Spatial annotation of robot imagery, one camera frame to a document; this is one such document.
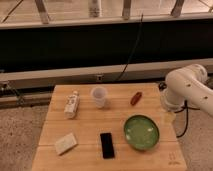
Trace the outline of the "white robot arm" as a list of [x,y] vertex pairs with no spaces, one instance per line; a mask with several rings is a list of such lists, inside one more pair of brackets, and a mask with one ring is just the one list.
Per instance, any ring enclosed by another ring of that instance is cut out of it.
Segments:
[[200,64],[169,72],[165,77],[166,88],[160,94],[162,107],[176,112],[189,101],[213,117],[213,90],[205,85],[207,79],[207,70]]

